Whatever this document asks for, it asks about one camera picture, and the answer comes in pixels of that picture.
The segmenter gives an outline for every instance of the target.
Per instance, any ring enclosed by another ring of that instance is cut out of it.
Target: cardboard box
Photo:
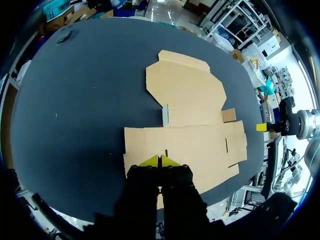
[[[234,109],[221,111],[224,87],[206,62],[166,50],[158,56],[146,68],[146,89],[163,107],[163,127],[124,128],[125,171],[167,153],[190,166],[201,194],[239,173],[247,159],[243,122]]]
[[[71,6],[69,9],[67,9],[64,13],[61,15],[55,17],[54,19],[51,19],[48,22],[45,22],[40,25],[40,33],[41,35],[45,35],[50,32],[54,32],[58,30],[59,28],[62,28],[65,26],[65,21],[68,20],[68,18],[71,18],[72,14],[75,12],[74,6]]]
[[[70,7],[70,0],[47,0],[47,2],[48,4],[42,8],[47,21],[59,16]]]
[[[184,26],[178,26],[178,29],[181,29],[181,30],[183,30],[183,31],[186,31],[186,32],[192,33],[193,35],[198,36],[198,34],[197,34],[196,32],[191,31],[190,29],[188,29],[188,28],[186,28],[186,27],[184,27]]]
[[[114,16],[114,10],[107,11],[105,14],[100,16],[101,19],[110,18]]]
[[[239,51],[238,49],[233,50],[231,52],[231,56],[241,64],[245,61],[244,56],[242,55],[241,51]]]
[[[76,11],[74,14],[72,14],[71,18],[69,18],[65,22],[65,24],[68,25],[68,24],[73,24],[73,23],[78,22],[78,21],[87,20],[92,15],[94,15],[96,12],[97,11],[96,11],[95,8],[90,9],[87,6],[83,6],[78,11]]]

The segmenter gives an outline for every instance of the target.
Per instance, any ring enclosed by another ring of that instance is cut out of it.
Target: wall
[[[299,110],[311,110],[314,108],[313,100],[310,94],[309,86],[299,63],[292,53],[291,46],[268,60],[272,66],[278,69],[287,67],[292,78],[294,88],[295,107],[292,109],[294,113]]]

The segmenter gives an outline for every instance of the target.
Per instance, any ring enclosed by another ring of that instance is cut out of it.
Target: cardboard slot
[[[226,153],[228,153],[228,141],[226,138],[225,138],[225,147],[226,147]]]

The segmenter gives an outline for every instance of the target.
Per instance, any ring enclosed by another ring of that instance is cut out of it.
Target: white floor
[[[155,23],[182,26],[201,35],[203,31],[197,26],[200,16],[184,9],[183,4],[180,0],[150,0],[145,17]]]

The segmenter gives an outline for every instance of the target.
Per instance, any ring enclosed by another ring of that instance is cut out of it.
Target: cardboard flap
[[[191,56],[186,56],[180,53],[161,50],[158,54],[159,61],[167,61],[175,64],[182,64],[194,69],[210,72],[210,67],[205,61],[201,61]]]
[[[224,123],[232,122],[232,121],[237,120],[237,118],[236,118],[236,110],[234,108],[223,110],[222,111],[222,118],[223,118],[223,122]]]
[[[167,116],[168,123],[165,125],[163,122],[164,127],[215,125],[223,122],[222,112],[214,109],[170,108]]]
[[[216,109],[227,99],[222,83],[210,72],[168,61],[146,68],[146,89],[169,109]]]

